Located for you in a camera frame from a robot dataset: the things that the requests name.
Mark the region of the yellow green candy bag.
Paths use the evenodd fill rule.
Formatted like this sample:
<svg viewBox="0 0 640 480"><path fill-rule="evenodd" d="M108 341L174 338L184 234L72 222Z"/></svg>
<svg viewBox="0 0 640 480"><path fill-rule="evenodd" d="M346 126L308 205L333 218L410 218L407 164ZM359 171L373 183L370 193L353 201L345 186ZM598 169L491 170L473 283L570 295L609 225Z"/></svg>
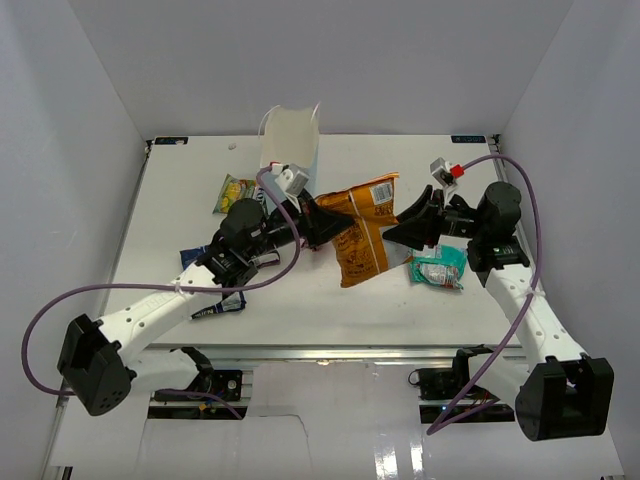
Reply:
<svg viewBox="0 0 640 480"><path fill-rule="evenodd" d="M262 188L255 180L239 179L227 174L219 191L213 213L227 214L233 204L243 199L253 199L264 204Z"/></svg>

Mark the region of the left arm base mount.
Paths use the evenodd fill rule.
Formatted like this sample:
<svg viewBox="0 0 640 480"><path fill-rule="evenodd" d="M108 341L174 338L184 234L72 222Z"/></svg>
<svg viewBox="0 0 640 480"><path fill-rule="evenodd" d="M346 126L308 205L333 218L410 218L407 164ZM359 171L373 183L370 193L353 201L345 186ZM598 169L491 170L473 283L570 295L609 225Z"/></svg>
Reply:
<svg viewBox="0 0 640 480"><path fill-rule="evenodd" d="M184 389L175 394L165 389L155 392L148 418L156 420L242 420L247 408L236 406L242 398L243 372L216 370L210 360L194 347L180 351L195 364L197 374Z"/></svg>

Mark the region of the light blue paper bag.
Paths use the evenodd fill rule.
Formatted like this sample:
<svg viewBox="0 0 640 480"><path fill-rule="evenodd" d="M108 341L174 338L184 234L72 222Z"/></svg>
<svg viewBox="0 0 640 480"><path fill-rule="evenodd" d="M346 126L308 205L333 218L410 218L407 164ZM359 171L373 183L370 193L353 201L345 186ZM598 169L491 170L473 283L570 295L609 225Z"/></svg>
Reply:
<svg viewBox="0 0 640 480"><path fill-rule="evenodd" d="M319 114L319 103L298 110L276 105L265 114L259 127L260 167L279 162L305 169L310 176L305 189L312 195L316 194Z"/></svg>

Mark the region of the right blue corner label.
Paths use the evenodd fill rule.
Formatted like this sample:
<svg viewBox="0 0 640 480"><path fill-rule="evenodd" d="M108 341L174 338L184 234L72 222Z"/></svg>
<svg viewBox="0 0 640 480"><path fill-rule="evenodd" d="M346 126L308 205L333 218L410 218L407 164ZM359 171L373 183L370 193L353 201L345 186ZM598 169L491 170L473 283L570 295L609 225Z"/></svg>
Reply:
<svg viewBox="0 0 640 480"><path fill-rule="evenodd" d="M451 141L456 144L486 144L486 137L483 135L451 135Z"/></svg>

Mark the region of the blue corner label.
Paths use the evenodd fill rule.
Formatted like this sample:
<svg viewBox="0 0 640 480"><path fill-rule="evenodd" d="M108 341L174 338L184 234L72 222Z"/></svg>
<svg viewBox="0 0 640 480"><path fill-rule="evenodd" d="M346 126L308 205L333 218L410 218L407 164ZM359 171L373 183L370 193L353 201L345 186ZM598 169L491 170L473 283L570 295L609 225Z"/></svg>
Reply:
<svg viewBox="0 0 640 480"><path fill-rule="evenodd" d="M176 136L160 136L156 137L153 140L153 145L157 146L176 146L176 145L186 145L189 141L188 137L176 137Z"/></svg>
<svg viewBox="0 0 640 480"><path fill-rule="evenodd" d="M486 144L486 137L483 135L451 135L451 141L456 144Z"/></svg>

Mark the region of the orange chips bag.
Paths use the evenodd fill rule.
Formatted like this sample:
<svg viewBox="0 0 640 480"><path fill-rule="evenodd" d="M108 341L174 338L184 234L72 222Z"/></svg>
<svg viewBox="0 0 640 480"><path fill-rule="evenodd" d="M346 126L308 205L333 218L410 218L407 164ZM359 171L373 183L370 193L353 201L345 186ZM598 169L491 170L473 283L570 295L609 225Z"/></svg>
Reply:
<svg viewBox="0 0 640 480"><path fill-rule="evenodd" d="M410 248L387 241L383 234L398 224L394 215L396 172L349 189L320 195L316 203L349 215L354 224L332 244L341 269L341 286L350 288L412 260Z"/></svg>

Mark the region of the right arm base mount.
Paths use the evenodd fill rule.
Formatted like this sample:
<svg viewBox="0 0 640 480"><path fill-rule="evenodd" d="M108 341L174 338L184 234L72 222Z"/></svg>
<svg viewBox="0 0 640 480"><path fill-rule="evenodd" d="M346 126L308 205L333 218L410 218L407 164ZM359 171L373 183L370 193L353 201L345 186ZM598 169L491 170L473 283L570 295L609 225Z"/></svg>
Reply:
<svg viewBox="0 0 640 480"><path fill-rule="evenodd" d="M412 370L407 376L408 384L418 391L419 413L422 425L432 424L446 410L449 402L466 384L469 375L458 368L455 359L449 360L444 367L421 367ZM479 413L459 420L459 423L511 423L515 413L511 407L500 401L488 390L474 386L447 415L446 419L484 407Z"/></svg>

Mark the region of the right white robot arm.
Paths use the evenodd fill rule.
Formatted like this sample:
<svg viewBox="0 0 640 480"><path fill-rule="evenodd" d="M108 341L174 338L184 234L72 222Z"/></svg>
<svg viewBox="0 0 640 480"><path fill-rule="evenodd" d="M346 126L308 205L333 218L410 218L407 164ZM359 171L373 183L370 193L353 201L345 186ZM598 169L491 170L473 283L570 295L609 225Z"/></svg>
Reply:
<svg viewBox="0 0 640 480"><path fill-rule="evenodd" d="M515 234L520 203L520 191L501 181L486 188L475 208L459 195L446 201L442 190L427 186L383 237L412 248L434 247L443 236L466 239L470 270L522 347L527 370L506 361L498 348L459 349L450 374L459 398L489 392L514 411L531 441L599 436L607 424L613 369L586 353L533 286L535 271Z"/></svg>

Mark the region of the teal mint candy bag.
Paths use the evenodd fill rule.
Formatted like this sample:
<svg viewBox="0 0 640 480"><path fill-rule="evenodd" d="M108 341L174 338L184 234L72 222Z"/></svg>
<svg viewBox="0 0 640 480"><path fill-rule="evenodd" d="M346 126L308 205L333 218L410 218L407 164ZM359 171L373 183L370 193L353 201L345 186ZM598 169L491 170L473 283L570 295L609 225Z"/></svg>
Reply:
<svg viewBox="0 0 640 480"><path fill-rule="evenodd" d="M431 287L462 290L462 276L467 265L465 249L448 245L413 250L408 264L409 280Z"/></svg>

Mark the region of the blue snack bag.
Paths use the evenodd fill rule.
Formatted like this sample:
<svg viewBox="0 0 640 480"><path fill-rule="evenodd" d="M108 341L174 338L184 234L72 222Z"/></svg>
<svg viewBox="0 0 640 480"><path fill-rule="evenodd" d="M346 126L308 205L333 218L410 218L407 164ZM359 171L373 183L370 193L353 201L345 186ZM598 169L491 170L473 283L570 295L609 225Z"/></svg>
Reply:
<svg viewBox="0 0 640 480"><path fill-rule="evenodd" d="M181 250L180 260L182 268L186 269L192 264L198 256L206 252L206 246L199 246L196 248L190 248ZM192 316L192 319L199 319L212 315L218 315L223 313L239 312L245 309L246 299L243 292L235 292L233 294L224 294L222 299L216 304L212 304L207 307L203 307L197 310Z"/></svg>

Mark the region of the brown chocolate bar wrapper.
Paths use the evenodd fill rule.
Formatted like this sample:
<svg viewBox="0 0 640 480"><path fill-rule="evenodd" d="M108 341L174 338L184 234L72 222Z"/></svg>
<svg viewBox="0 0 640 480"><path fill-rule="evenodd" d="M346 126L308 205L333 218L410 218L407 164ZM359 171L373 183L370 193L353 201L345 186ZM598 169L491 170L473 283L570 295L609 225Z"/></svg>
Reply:
<svg viewBox="0 0 640 480"><path fill-rule="evenodd" d="M267 268L279 265L281 262L280 254L277 251L264 253L251 259L251 262L258 268Z"/></svg>

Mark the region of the left blue corner label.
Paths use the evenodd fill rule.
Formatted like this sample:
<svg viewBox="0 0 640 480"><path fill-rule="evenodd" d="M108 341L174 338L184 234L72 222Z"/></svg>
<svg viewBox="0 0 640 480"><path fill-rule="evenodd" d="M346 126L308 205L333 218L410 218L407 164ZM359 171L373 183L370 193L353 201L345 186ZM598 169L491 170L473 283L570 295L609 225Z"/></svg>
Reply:
<svg viewBox="0 0 640 480"><path fill-rule="evenodd" d="M176 145L186 145L189 141L188 137L176 137L176 136L160 136L156 137L153 140L153 145L157 146L176 146Z"/></svg>

